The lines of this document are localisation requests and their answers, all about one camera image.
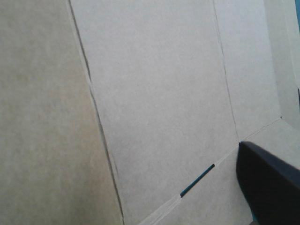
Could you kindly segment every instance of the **cardboard surface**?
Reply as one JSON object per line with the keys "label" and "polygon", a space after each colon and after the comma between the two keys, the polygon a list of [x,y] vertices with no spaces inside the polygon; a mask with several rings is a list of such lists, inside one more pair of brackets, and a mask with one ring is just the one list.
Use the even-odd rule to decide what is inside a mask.
{"label": "cardboard surface", "polygon": [[236,178],[237,149],[213,168],[158,225],[248,225],[251,211]]}
{"label": "cardboard surface", "polygon": [[135,225],[237,143],[213,8],[72,3],[125,221]]}
{"label": "cardboard surface", "polygon": [[289,49],[292,56],[292,66],[295,80],[297,87],[300,87],[300,30],[295,4],[296,1],[282,0],[282,8],[285,12],[286,31],[289,39]]}
{"label": "cardboard surface", "polygon": [[288,32],[288,28],[292,31],[295,24],[291,23],[292,18],[287,20],[291,15],[296,16],[296,9],[294,9],[295,12],[285,12],[289,4],[282,0],[265,0],[264,3],[280,110],[282,117],[291,126],[300,130],[300,104],[295,80],[295,75],[299,70],[299,61],[293,63],[293,60],[297,58],[297,48],[299,48],[297,42],[300,41],[300,37],[294,38],[293,33]]}
{"label": "cardboard surface", "polygon": [[247,141],[300,169],[300,132],[284,120],[273,123]]}
{"label": "cardboard surface", "polygon": [[280,116],[262,0],[214,0],[233,114],[242,139]]}
{"label": "cardboard surface", "polygon": [[120,225],[65,2],[0,11],[0,224]]}

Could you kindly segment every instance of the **beige cardboard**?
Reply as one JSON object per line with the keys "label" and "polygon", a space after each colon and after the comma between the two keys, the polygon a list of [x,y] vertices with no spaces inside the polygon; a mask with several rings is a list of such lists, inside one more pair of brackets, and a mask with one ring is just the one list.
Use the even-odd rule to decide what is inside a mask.
{"label": "beige cardboard", "polygon": [[300,169],[300,132],[284,120],[279,120],[250,137],[253,142],[273,155]]}
{"label": "beige cardboard", "polygon": [[242,139],[281,114],[262,0],[214,0],[233,114]]}
{"label": "beige cardboard", "polygon": [[0,12],[0,224],[122,224],[66,3]]}
{"label": "beige cardboard", "polygon": [[72,4],[125,222],[136,225],[238,142],[214,10],[207,0]]}
{"label": "beige cardboard", "polygon": [[286,20],[290,17],[287,17],[287,12],[285,12],[284,5],[287,3],[283,3],[282,0],[265,0],[264,3],[280,110],[282,117],[291,126],[300,130],[298,87],[295,81],[299,62],[293,63],[293,59],[295,60],[295,57],[297,57],[297,48],[299,48],[297,42],[300,37],[293,38],[290,34],[290,37],[294,39],[291,45],[287,31],[288,28],[291,29],[293,26],[291,21]]}
{"label": "beige cardboard", "polygon": [[236,178],[237,149],[212,169],[159,225],[248,225],[251,211]]}

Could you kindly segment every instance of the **black object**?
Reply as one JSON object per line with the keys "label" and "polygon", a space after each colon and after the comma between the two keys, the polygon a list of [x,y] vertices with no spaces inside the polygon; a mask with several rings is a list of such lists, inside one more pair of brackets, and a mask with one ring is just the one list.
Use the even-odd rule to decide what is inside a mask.
{"label": "black object", "polygon": [[236,171],[260,225],[300,225],[298,169],[251,142],[241,142]]}

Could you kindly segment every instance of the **cardboard panel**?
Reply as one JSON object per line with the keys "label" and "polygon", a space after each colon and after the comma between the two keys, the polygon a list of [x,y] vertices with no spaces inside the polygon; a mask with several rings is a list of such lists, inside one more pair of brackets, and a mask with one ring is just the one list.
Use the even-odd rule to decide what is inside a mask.
{"label": "cardboard panel", "polygon": [[248,225],[251,210],[236,178],[237,149],[212,169],[158,225]]}
{"label": "cardboard panel", "polygon": [[290,22],[287,23],[282,0],[265,0],[264,2],[281,113],[290,125],[300,130],[300,104],[294,76],[299,62],[293,64],[294,57],[291,51],[295,48],[293,52],[297,53],[296,49],[299,46],[296,41],[290,45],[287,28],[291,28],[292,25]]}
{"label": "cardboard panel", "polygon": [[297,87],[300,87],[300,30],[295,2],[298,2],[298,5],[300,4],[298,0],[283,0],[282,8],[284,9],[285,13],[285,25],[289,38],[289,49],[292,56],[292,66],[294,70],[295,80]]}
{"label": "cardboard panel", "polygon": [[120,225],[66,3],[0,3],[0,224]]}
{"label": "cardboard panel", "polygon": [[214,0],[233,114],[242,139],[280,116],[262,0]]}
{"label": "cardboard panel", "polygon": [[125,221],[135,225],[237,143],[213,8],[72,3]]}
{"label": "cardboard panel", "polygon": [[300,132],[284,120],[278,120],[250,137],[247,141],[259,145],[283,161],[300,169]]}

